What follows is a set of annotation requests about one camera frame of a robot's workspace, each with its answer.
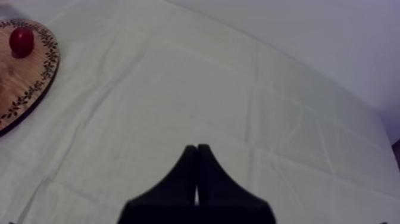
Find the white tablecloth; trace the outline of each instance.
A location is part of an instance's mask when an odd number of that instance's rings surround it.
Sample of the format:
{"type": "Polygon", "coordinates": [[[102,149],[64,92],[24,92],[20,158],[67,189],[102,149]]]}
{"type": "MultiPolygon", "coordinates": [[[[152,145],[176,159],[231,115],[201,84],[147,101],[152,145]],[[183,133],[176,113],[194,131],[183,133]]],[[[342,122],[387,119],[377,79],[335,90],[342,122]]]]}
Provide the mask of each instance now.
{"type": "Polygon", "coordinates": [[[1,223],[115,223],[198,143],[278,223],[400,223],[375,112],[288,56],[164,1],[11,5],[55,33],[61,64],[0,139],[1,223]]]}

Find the apple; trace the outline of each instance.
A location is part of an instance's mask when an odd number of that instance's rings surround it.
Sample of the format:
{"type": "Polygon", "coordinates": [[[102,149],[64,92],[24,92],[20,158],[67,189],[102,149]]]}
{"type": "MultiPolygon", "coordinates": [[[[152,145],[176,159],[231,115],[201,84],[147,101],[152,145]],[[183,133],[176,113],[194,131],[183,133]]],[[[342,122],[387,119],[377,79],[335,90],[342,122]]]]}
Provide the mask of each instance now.
{"type": "Polygon", "coordinates": [[[34,47],[33,32],[28,27],[18,27],[10,36],[10,48],[18,58],[28,56],[34,47]]]}

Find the wooden tray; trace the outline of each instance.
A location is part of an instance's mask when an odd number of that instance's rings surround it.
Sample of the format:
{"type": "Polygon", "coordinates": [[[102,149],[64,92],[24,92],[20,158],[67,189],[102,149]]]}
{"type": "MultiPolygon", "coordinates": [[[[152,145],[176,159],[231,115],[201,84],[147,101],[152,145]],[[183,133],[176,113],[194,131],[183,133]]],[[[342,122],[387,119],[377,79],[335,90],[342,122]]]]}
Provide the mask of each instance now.
{"type": "Polygon", "coordinates": [[[0,20],[0,136],[17,126],[49,90],[60,53],[49,29],[31,20],[0,20]],[[8,44],[17,27],[29,27],[35,48],[26,58],[14,58],[8,44]]]}

